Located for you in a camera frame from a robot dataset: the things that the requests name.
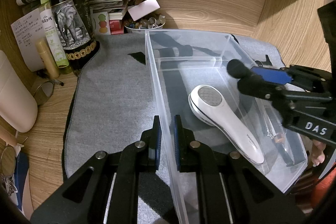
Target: finger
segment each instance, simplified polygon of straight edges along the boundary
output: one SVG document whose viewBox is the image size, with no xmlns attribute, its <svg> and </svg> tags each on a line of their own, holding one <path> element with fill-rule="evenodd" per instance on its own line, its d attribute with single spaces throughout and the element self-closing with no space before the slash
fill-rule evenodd
<svg viewBox="0 0 336 224">
<path fill-rule="evenodd" d="M 320 164 L 320 162 L 319 162 L 317 159 L 311 159 L 311 162 L 312 162 L 315 166 L 317 166 L 317 165 Z"/>
<path fill-rule="evenodd" d="M 317 159 L 318 156 L 322 155 L 323 152 L 319 150 L 315 145 L 311 148 L 311 156 L 315 159 Z"/>
<path fill-rule="evenodd" d="M 320 163 L 323 163 L 325 158 L 326 158 L 325 155 L 322 153 L 322 155 L 320 155 L 320 156 L 317 157 L 317 160 L 318 160 Z"/>
<path fill-rule="evenodd" d="M 316 146 L 318 148 L 318 150 L 323 151 L 326 148 L 326 144 L 322 143 L 318 140 L 313 140 L 313 145 Z"/>
</svg>

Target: paper note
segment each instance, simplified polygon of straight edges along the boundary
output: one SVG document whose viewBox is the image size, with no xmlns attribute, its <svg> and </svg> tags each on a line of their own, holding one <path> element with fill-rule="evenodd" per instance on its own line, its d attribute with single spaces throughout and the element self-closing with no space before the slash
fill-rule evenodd
<svg viewBox="0 0 336 224">
<path fill-rule="evenodd" d="M 35 9 L 11 24 L 23 60 L 31 71 L 44 68 L 35 42 L 45 37 L 39 9 Z"/>
</svg>

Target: stack of papers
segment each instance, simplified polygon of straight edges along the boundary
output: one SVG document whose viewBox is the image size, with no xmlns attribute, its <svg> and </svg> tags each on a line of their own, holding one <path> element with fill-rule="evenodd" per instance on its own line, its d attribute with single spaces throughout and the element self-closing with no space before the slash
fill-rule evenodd
<svg viewBox="0 0 336 224">
<path fill-rule="evenodd" d="M 109 20 L 121 20 L 127 12 L 128 0 L 89 0 L 93 14 L 108 13 Z"/>
</svg>

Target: bowl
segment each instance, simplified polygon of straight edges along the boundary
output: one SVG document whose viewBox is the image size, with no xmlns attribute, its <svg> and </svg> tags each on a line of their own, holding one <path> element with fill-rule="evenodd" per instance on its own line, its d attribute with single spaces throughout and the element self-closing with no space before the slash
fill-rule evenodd
<svg viewBox="0 0 336 224">
<path fill-rule="evenodd" d="M 125 26 L 125 28 L 126 28 L 127 33 L 134 33 L 134 32 L 141 33 L 141 32 L 144 32 L 145 30 L 158 30 L 158 29 L 162 29 L 165 24 L 166 24 L 166 22 L 163 23 L 162 25 L 160 25 L 158 27 L 155 27 L 155 28 L 152 28 L 152 29 L 132 29 L 132 28 L 129 28 L 129 27 L 126 27 L 126 26 Z"/>
</svg>

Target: white plastic container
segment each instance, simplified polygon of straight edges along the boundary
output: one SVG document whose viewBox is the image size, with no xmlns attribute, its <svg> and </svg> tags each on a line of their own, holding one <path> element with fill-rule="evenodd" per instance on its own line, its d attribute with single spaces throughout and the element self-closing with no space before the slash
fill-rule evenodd
<svg viewBox="0 0 336 224">
<path fill-rule="evenodd" d="M 218 128 L 205 124 L 192 113 L 188 95 L 201 84 L 213 86 L 224 96 L 261 146 L 265 161 L 254 166 L 286 192 L 307 166 L 303 143 L 299 134 L 281 126 L 277 111 L 268 101 L 239 93 L 237 80 L 226 71 L 228 61 L 238 59 L 250 68 L 256 63 L 233 37 L 228 33 L 165 29 L 145 32 L 145 41 L 146 64 L 150 67 L 156 112 L 160 116 L 162 149 L 167 155 L 167 162 L 160 164 L 168 167 L 179 223 L 198 223 L 199 207 L 195 174 L 177 170 L 174 116 L 181 115 L 183 127 L 192 130 L 196 140 L 214 151 L 227 154 L 235 150 Z M 285 133 L 281 149 L 270 137 L 272 128 Z"/>
<path fill-rule="evenodd" d="M 0 115 L 19 132 L 30 130 L 37 117 L 37 103 L 0 50 Z"/>
</svg>

